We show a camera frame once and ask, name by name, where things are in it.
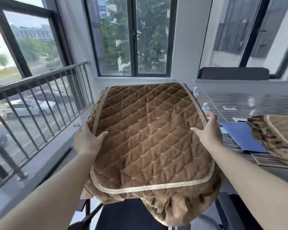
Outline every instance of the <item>blue folder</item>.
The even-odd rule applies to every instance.
[[[220,123],[236,144],[245,151],[268,153],[252,136],[252,128],[247,123]]]

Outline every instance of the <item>brown quilted cushion cover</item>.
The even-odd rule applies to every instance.
[[[254,139],[272,155],[288,164],[288,115],[248,118]]]
[[[217,165],[190,131],[205,124],[185,85],[105,89],[88,125],[93,134],[109,133],[85,192],[104,203],[140,197],[163,224],[188,223],[211,205],[220,188]]]

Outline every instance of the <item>parking lot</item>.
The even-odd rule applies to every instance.
[[[77,115],[78,111],[77,111],[77,107],[76,107],[75,103],[72,102],[71,104],[72,104],[72,108],[73,108],[75,114]],[[45,115],[45,117],[46,117],[46,119],[50,125],[50,128],[54,134],[56,134],[59,131],[58,125],[60,128],[62,128],[64,126],[63,121],[65,121],[65,123],[69,122],[68,114],[69,114],[71,119],[73,119],[75,117],[73,114],[70,103],[66,102],[65,105],[66,105],[67,111],[66,111],[63,103],[58,105],[58,108],[61,110],[63,119],[62,119],[60,112],[58,110],[54,112],[54,116],[55,116],[58,124],[56,124],[52,114]],[[35,118],[36,122],[38,123],[38,126],[40,127],[45,138],[47,140],[52,138],[51,131],[50,131],[49,127],[47,126],[46,121],[43,118],[43,116],[42,115],[35,115],[34,118]],[[28,134],[26,133],[26,131],[22,127],[20,121],[17,118],[11,119],[11,118],[4,117],[4,119],[5,119],[8,127],[11,129],[12,133],[15,135],[16,139],[19,141],[19,143],[21,144],[23,149],[26,151],[26,153],[29,155],[32,155],[36,151],[36,149],[34,147],[34,144],[31,142]],[[36,143],[36,145],[38,145],[38,147],[41,147],[45,142],[44,142],[38,128],[36,127],[32,117],[31,116],[23,116],[20,119],[23,122],[23,124],[26,126],[29,134],[34,139],[34,142]],[[12,139],[12,137],[8,134],[8,132],[6,131],[4,126],[1,124],[0,124],[0,135],[7,135],[8,141],[7,141],[7,143],[5,143],[3,145],[5,150],[8,152],[8,154],[13,158],[13,160],[16,163],[22,163],[24,161],[23,152],[19,149],[16,142]],[[6,170],[10,169],[8,164],[3,160],[3,158],[1,156],[0,156],[0,165]]]

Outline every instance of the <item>forearm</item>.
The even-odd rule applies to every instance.
[[[288,183],[222,145],[207,150],[264,229],[288,229]]]
[[[66,230],[95,157],[81,154],[0,220],[0,230]]]

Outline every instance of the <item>person's left hand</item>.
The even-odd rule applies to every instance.
[[[94,136],[85,121],[75,135],[75,149],[79,154],[88,153],[95,159],[107,134],[108,131],[104,131],[98,137]]]

